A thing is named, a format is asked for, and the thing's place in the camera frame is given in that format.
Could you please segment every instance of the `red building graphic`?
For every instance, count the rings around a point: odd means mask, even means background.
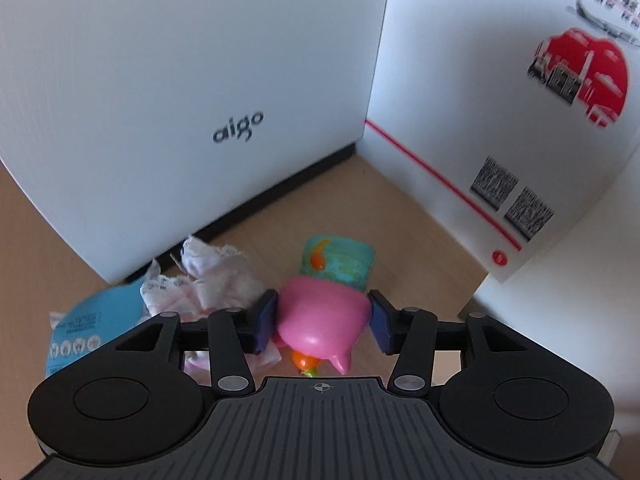
[[[600,127],[616,122],[625,106],[628,73],[622,51],[612,40],[579,28],[540,43],[529,75],[570,105],[576,98],[583,102],[588,120]]]

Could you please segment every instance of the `airplane graphic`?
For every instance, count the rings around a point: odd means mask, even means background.
[[[580,0],[575,1],[575,9],[573,9],[572,7],[567,7],[567,10],[569,10],[570,12],[575,12],[579,18],[589,23],[591,27],[602,30],[610,38],[613,38],[614,40],[626,41],[633,46],[640,47],[640,40],[637,36],[631,34],[630,32],[627,32],[624,28],[618,27],[613,23],[609,23],[606,20],[603,20],[601,18],[598,18],[594,14],[591,14],[587,9],[584,8],[584,4]]]

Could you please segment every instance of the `aigo logo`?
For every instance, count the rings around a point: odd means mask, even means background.
[[[225,125],[224,128],[218,129],[213,134],[213,142],[219,144],[220,142],[227,140],[229,137],[240,139],[242,134],[246,134],[244,142],[249,142],[249,139],[251,139],[251,136],[253,135],[251,126],[258,126],[263,119],[264,113],[259,111],[254,113],[251,116],[251,119],[249,119],[248,115],[244,116],[238,121],[238,124],[235,123],[233,117],[229,117],[229,124]]]

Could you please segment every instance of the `white cardboard box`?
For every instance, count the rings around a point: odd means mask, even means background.
[[[384,6],[0,0],[0,158],[115,282],[362,136]]]
[[[506,279],[638,144],[637,2],[388,0],[360,153]]]

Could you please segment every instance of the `pig figurine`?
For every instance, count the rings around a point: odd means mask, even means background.
[[[302,374],[315,376],[328,360],[342,375],[351,349],[367,327],[371,304],[364,294],[373,248],[348,238],[318,236],[306,244],[302,271],[280,291],[276,345],[289,346]]]

